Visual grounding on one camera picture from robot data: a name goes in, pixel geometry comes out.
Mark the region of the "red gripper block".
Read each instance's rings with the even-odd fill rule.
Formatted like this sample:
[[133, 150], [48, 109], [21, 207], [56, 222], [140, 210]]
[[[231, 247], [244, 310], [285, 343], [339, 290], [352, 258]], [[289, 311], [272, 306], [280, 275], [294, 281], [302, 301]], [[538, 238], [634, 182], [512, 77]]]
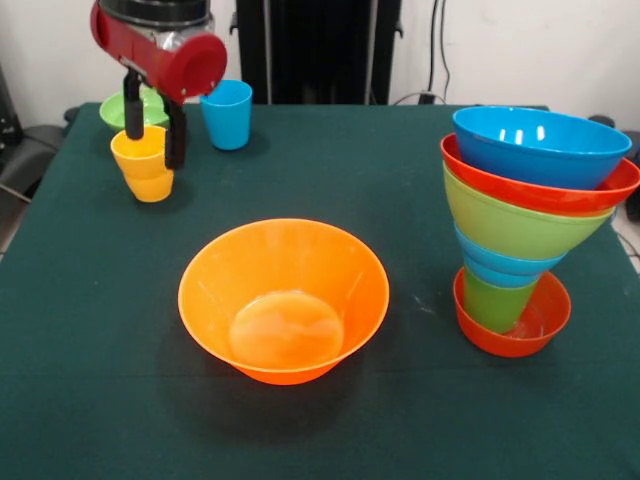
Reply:
[[96, 1], [90, 14], [96, 43], [129, 68], [123, 80], [126, 135], [144, 136], [141, 79], [163, 97], [169, 124], [165, 166], [185, 164], [187, 119], [182, 104], [210, 94], [222, 80], [227, 51], [215, 35], [208, 1]]

